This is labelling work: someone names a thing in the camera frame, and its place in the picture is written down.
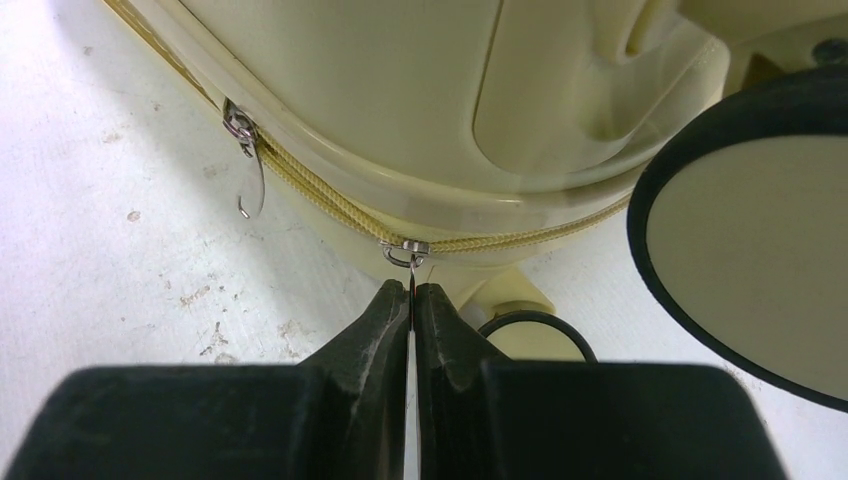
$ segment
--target zipper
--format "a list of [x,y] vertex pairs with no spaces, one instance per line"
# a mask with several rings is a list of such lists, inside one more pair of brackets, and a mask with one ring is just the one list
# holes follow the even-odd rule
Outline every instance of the zipper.
[[[540,230],[439,240],[430,243],[416,239],[408,239],[393,232],[378,219],[372,217],[354,205],[350,200],[337,192],[318,175],[306,168],[281,145],[258,128],[242,110],[236,107],[229,100],[225,102],[224,111],[224,124],[227,127],[227,130],[235,136],[242,145],[242,150],[245,155],[249,158],[253,158],[248,155],[248,151],[252,149],[255,152],[254,157],[257,161],[254,162],[256,166],[252,170],[258,169],[260,173],[258,175],[254,173],[254,177],[261,178],[262,165],[264,164],[273,170],[274,173],[276,173],[298,193],[306,197],[310,202],[326,214],[330,215],[333,219],[363,235],[374,238],[383,247],[383,254],[387,260],[395,265],[405,268],[409,267],[409,262],[399,260],[394,257],[392,255],[393,250],[399,249],[406,251],[414,255],[417,262],[420,262],[423,261],[424,257],[431,253],[481,253],[526,247],[554,240],[566,235],[571,235],[596,225],[621,211],[627,206],[627,202],[629,201],[629,196],[627,196],[613,205],[610,205],[609,207],[584,219]],[[228,124],[227,119],[246,119],[247,122],[243,122],[247,123],[249,125],[248,127],[246,127],[244,123],[240,123],[238,126],[247,130],[248,133],[245,135],[242,130],[239,130],[238,128],[234,129],[232,122],[229,122]],[[261,197],[264,199],[264,187],[262,187],[261,192],[242,192],[240,193],[239,198],[244,198],[244,195],[252,195],[253,197]]]

